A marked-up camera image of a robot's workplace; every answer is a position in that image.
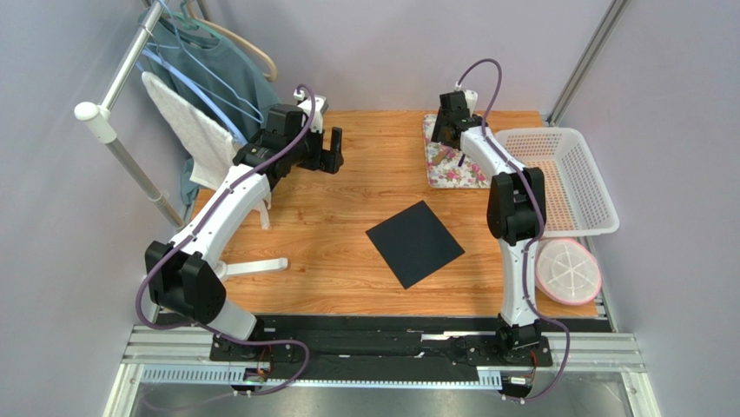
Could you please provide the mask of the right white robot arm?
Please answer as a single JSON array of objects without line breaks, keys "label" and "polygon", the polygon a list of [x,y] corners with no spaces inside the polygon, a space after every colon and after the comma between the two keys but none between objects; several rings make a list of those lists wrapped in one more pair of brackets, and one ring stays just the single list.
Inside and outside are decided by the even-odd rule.
[{"label": "right white robot arm", "polygon": [[501,325],[490,342],[500,361],[518,364],[531,358],[541,340],[534,264],[545,229],[545,176],[495,139],[484,118],[471,110],[476,98],[463,89],[440,95],[431,140],[460,150],[491,180],[486,222],[499,244],[505,292]]}]

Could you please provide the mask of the iridescent knife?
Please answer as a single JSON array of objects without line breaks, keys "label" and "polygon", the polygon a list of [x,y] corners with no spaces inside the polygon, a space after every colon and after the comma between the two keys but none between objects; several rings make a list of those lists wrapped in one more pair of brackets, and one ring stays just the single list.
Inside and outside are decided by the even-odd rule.
[{"label": "iridescent knife", "polygon": [[453,149],[452,149],[452,148],[446,148],[446,149],[442,149],[442,150],[441,150],[441,151],[440,151],[440,152],[439,152],[439,153],[438,153],[438,154],[437,154],[437,155],[436,155],[436,156],[435,156],[435,157],[434,157],[434,158],[432,159],[432,163],[433,163],[433,165],[434,165],[434,166],[436,166],[436,165],[439,165],[439,164],[441,164],[441,163],[442,163],[442,162],[443,162],[443,161],[444,161],[444,160],[445,160],[445,159],[446,159],[446,158],[447,158],[447,157],[449,156],[449,154],[450,154],[450,153],[452,153],[452,152],[453,152]]}]

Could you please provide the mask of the black paper napkin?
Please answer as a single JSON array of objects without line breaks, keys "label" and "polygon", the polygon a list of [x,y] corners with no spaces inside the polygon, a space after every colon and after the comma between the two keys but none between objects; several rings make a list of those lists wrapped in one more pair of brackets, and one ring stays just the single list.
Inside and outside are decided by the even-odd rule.
[{"label": "black paper napkin", "polygon": [[465,253],[424,201],[370,228],[366,235],[404,289]]}]

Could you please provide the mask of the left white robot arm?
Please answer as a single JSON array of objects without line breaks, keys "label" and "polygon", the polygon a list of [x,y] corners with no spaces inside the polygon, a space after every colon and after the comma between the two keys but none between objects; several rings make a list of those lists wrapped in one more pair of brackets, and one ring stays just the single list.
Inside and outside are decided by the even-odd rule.
[{"label": "left white robot arm", "polygon": [[219,271],[221,254],[247,215],[258,210],[268,218],[271,193],[292,167],[335,174],[344,163],[342,131],[333,128],[331,146],[324,149],[323,96],[278,104],[267,124],[235,155],[222,184],[203,210],[170,242],[152,242],[145,252],[150,300],[216,334],[246,341],[256,317],[227,298]]}]

